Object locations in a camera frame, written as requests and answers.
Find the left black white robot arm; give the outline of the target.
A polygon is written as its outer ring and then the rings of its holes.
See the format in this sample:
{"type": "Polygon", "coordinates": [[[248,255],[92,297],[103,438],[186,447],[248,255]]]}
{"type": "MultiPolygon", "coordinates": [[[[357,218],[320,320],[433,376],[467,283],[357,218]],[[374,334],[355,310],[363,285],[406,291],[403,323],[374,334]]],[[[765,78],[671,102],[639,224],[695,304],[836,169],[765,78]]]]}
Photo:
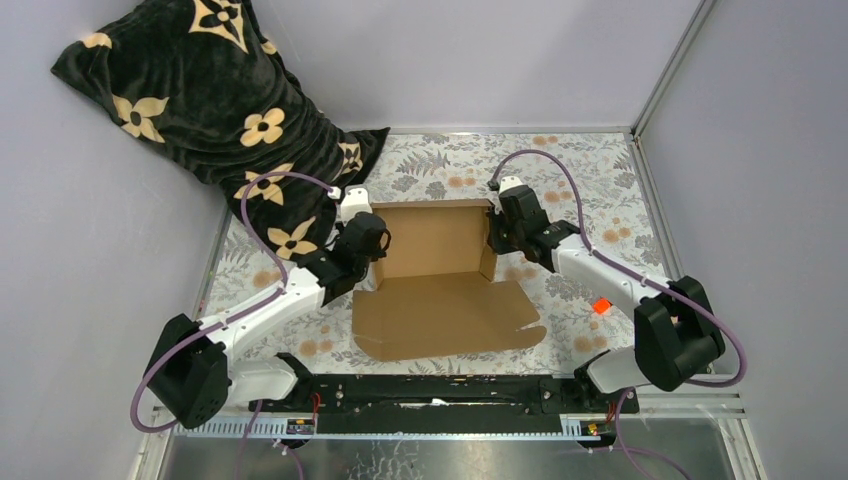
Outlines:
{"type": "Polygon", "coordinates": [[[241,355],[280,325],[351,292],[370,264],[386,256],[390,241],[381,217],[357,213],[331,249],[308,254],[302,266],[245,302],[201,320],[184,314],[170,319],[133,396],[133,425],[148,433],[156,430],[138,416],[145,391],[186,429],[231,405],[275,400],[288,411],[304,407],[311,387],[287,361],[243,361],[241,355]]]}

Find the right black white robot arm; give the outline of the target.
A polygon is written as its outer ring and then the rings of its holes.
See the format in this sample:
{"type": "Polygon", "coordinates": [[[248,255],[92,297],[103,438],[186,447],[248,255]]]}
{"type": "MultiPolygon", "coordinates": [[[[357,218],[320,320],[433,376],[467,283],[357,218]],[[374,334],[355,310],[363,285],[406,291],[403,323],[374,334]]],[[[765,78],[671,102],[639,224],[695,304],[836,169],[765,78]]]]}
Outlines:
{"type": "Polygon", "coordinates": [[[496,254],[520,251],[548,271],[570,277],[608,300],[634,325],[632,346],[604,351],[578,367],[566,391],[583,410],[597,412],[628,387],[652,385],[671,392],[726,350],[703,286],[691,277],[625,273],[585,246],[579,227],[552,222],[535,192],[516,177],[491,180],[489,245],[496,254]]]}

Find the brown cardboard box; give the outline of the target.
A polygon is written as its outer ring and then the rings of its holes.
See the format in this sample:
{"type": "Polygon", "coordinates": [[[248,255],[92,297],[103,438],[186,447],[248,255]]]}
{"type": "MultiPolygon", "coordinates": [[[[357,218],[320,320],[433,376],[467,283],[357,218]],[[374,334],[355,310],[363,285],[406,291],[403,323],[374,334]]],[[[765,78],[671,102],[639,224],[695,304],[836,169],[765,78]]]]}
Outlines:
{"type": "Polygon", "coordinates": [[[382,203],[391,235],[375,289],[353,294],[352,334],[369,357],[400,361],[530,348],[547,334],[521,285],[496,281],[488,200],[382,203]]]}

